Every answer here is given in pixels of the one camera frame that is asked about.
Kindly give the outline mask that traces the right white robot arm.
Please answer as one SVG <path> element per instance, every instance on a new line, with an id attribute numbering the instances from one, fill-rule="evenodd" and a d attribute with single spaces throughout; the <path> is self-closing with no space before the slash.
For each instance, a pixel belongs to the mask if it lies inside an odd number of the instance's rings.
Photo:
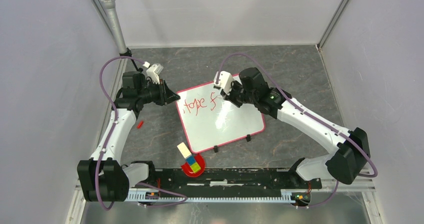
<path id="1" fill-rule="evenodd" d="M 301 158 L 291 168 L 289 182 L 301 188 L 309 180 L 329 177 L 343 184 L 352 184 L 361 173 L 370 149 L 367 133 L 339 126 L 303 106 L 288 92 L 270 87 L 256 67 L 244 69 L 236 80 L 229 72 L 216 73 L 213 85 L 220 94 L 237 107 L 253 105 L 260 113 L 289 124 L 320 144 L 327 154 Z"/>

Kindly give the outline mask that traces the pink framed whiteboard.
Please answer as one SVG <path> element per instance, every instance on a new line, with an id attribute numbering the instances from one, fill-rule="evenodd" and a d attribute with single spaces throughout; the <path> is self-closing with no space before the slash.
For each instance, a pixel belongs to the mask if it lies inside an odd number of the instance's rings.
<path id="1" fill-rule="evenodd" d="M 201 153 L 265 130 L 265 117 L 253 105 L 237 108 L 218 101 L 221 92 L 213 82 L 177 92 L 178 114 L 191 152 Z"/>

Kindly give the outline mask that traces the silver microphone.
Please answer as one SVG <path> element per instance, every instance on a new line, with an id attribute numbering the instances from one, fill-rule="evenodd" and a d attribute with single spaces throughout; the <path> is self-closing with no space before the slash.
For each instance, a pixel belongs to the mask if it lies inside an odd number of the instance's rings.
<path id="1" fill-rule="evenodd" d="M 100 2 L 109 20 L 111 32 L 118 51 L 120 54 L 125 54 L 127 52 L 127 48 L 116 11 L 116 0 L 100 0 Z"/>

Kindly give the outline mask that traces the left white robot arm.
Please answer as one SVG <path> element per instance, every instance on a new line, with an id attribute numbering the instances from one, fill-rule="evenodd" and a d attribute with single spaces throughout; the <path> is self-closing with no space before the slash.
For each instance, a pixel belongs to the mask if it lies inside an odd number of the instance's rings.
<path id="1" fill-rule="evenodd" d="M 135 161 L 123 168 L 121 156 L 130 130 L 144 105 L 171 104 L 180 99 L 163 79 L 154 80 L 142 72 L 125 72 L 122 87 L 112 105 L 104 136 L 88 160 L 77 165 L 80 185 L 86 201 L 121 202 L 138 183 L 152 187 L 157 182 L 151 161 Z"/>

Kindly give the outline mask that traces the red marker cap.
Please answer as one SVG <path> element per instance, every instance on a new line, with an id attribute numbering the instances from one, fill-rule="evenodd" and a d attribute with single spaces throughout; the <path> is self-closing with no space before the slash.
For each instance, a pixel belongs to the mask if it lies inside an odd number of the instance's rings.
<path id="1" fill-rule="evenodd" d="M 143 126 L 144 122 L 140 121 L 139 124 L 137 125 L 137 129 L 140 129 Z"/>

